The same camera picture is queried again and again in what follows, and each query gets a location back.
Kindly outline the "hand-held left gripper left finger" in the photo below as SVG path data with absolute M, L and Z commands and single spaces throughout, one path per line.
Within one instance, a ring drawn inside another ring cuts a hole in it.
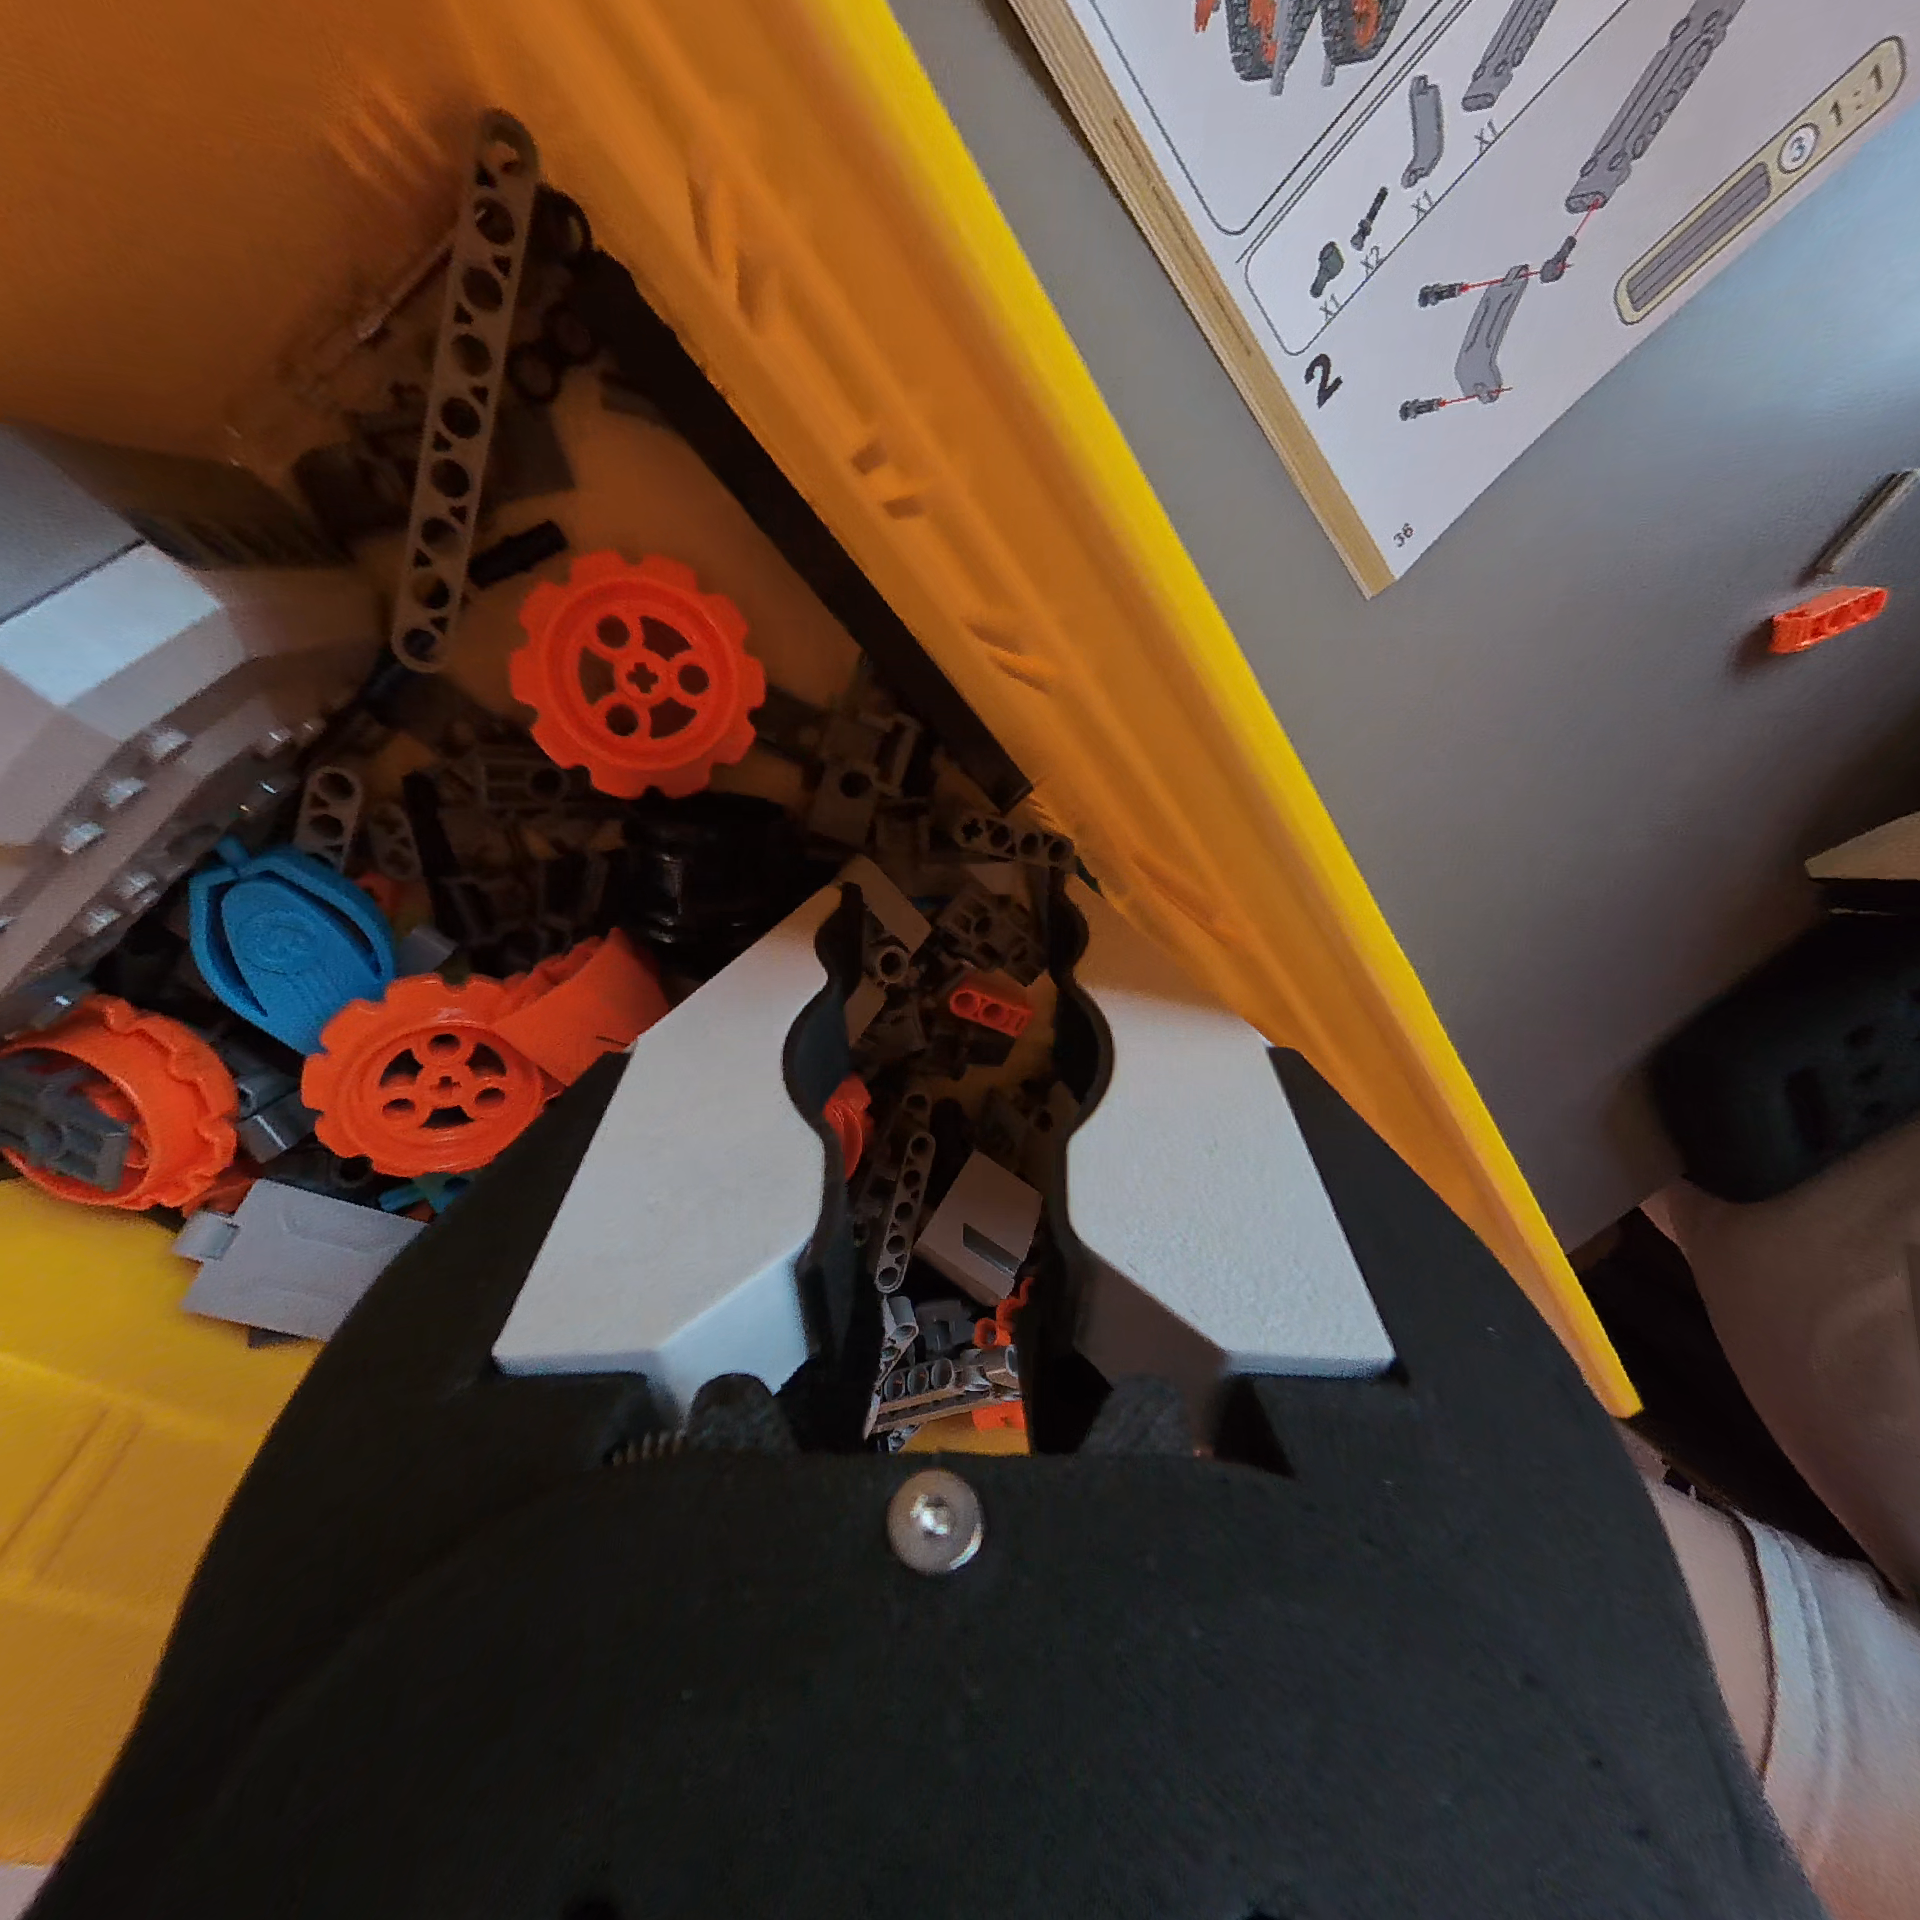
M 497 1335 L 509 1377 L 639 1374 L 685 1413 L 720 1377 L 837 1364 L 856 1318 L 849 1079 L 862 900 L 835 879 L 634 1045 Z

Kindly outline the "light grey curved toy panel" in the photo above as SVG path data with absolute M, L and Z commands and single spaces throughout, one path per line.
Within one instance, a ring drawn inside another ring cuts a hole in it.
M 173 1253 L 200 1268 L 184 1307 L 287 1337 L 329 1340 L 423 1221 L 277 1181 L 231 1213 L 185 1221 Z

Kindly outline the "teal brick separator tool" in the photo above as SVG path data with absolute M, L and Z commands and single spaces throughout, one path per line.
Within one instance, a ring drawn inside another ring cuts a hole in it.
M 227 837 L 189 882 L 189 942 L 211 995 L 290 1052 L 397 981 L 393 932 L 370 897 L 328 861 Z

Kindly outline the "yellow plastic bin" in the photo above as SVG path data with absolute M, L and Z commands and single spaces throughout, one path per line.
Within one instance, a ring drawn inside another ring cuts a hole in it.
M 1600 1404 L 1640 1396 L 888 5 L 6 5 L 6 419 L 277 463 L 481 110 L 1122 915 L 1331 1071 Z

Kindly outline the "grey white toy motor block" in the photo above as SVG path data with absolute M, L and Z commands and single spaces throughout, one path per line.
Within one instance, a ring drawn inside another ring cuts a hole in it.
M 385 638 L 253 470 L 7 422 L 3 988 L 87 970 L 311 742 Z

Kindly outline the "light grey toy axle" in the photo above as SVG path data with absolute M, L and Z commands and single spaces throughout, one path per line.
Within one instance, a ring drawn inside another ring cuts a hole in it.
M 1849 513 L 1841 529 L 1817 549 L 1809 565 L 1809 582 L 1839 580 L 1851 569 L 1874 542 L 1880 542 L 1899 517 L 1917 505 L 1919 468 L 1899 468 L 1883 476 Z

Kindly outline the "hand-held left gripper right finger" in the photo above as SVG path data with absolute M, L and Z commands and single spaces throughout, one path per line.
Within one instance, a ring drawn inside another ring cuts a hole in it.
M 1197 1426 L 1234 1377 L 1386 1377 L 1394 1341 L 1266 1038 L 1087 882 L 1065 898 L 1097 1068 L 1063 1153 L 1079 1353 L 1111 1386 L 1171 1382 Z

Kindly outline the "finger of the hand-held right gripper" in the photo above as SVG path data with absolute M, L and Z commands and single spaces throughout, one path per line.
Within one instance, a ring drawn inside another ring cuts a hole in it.
M 1919 813 L 1814 855 L 1807 876 L 1816 884 L 1919 884 Z

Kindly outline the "small orange toy beam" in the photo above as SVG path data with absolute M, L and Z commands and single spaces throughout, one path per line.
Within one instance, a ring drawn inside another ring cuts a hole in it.
M 1887 613 L 1889 587 L 1864 582 L 1822 586 L 1798 603 L 1775 613 L 1765 630 L 1765 655 L 1802 655 L 1819 644 L 1854 634 Z

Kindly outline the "pile of toy building parts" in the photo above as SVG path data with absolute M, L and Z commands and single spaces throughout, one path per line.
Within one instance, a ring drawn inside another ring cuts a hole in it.
M 1025 801 L 1015 766 L 557 185 L 541 188 L 530 250 L 521 287 L 536 295 L 536 316 L 517 323 L 499 364 L 512 389 L 501 434 L 551 434 L 546 414 L 567 371 L 605 361 L 605 404 L 679 434 L 862 649 L 849 695 L 818 706 L 771 682 L 773 628 L 738 607 L 769 686 L 753 749 L 694 795 L 615 801 L 541 749 L 536 711 L 514 695 L 512 711 L 493 711 L 454 678 L 385 662 L 321 729 L 349 764 L 325 769 L 306 751 L 303 828 L 271 833 L 271 810 L 287 804 L 262 783 L 91 967 L 6 991 L 6 1043 L 110 995 L 216 1047 L 239 1087 L 235 1157 L 191 1212 L 144 1215 L 185 1225 L 205 1210 L 231 1213 L 256 1181 L 359 1207 L 385 1183 L 390 1212 L 423 1213 L 466 1188 L 473 1170 L 403 1179 L 329 1153 L 299 1095 L 311 1053 L 246 1021 L 202 979 L 189 882 L 223 839 L 250 853 L 297 847 L 362 887 L 392 929 L 397 979 L 521 977 L 503 1034 L 560 1087 L 581 1065 L 629 1047 L 677 989 L 738 961 L 816 882 L 849 877 L 870 907 L 866 977 L 849 1007 L 856 1071 L 826 1110 L 849 1159 L 866 1292 L 881 1305 L 871 1433 L 888 1449 L 944 1447 L 970 1423 L 991 1447 L 1001 1433 L 1023 1447 L 1018 1310 L 1038 1259 L 1041 1174 L 1018 1169 L 1018 1157 L 1046 1145 L 1048 1084 L 1010 1102 L 991 1095 L 975 1157 L 962 1150 L 962 1106 L 936 1092 L 939 1081 L 1001 1068 L 1018 1043 L 1041 974 L 1041 898 L 1019 897 L 1015 859 L 1067 869 L 1072 846 L 1030 812 L 997 813 L 997 803 Z M 529 589 L 563 582 L 577 557 L 597 550 L 681 563 L 593 549 L 581 519 L 545 519 L 477 549 L 466 591 L 517 582 L 520 622 Z M 694 571 L 720 591 L 709 569 Z M 521 642 L 520 623 L 512 654 Z M 9 1198 L 27 1188 L 6 1177 Z M 136 1213 L 42 1193 L 71 1212 Z

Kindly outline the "black studded foam mat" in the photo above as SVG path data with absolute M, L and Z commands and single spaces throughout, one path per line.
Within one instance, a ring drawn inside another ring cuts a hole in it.
M 1914 1119 L 1917 919 L 1816 924 L 1671 1034 L 1648 1091 L 1682 1174 L 1739 1205 Z

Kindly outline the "building instruction booklet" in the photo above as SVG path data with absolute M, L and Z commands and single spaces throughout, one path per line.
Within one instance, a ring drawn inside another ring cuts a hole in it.
M 1917 108 L 1917 2 L 1023 2 L 1357 586 Z

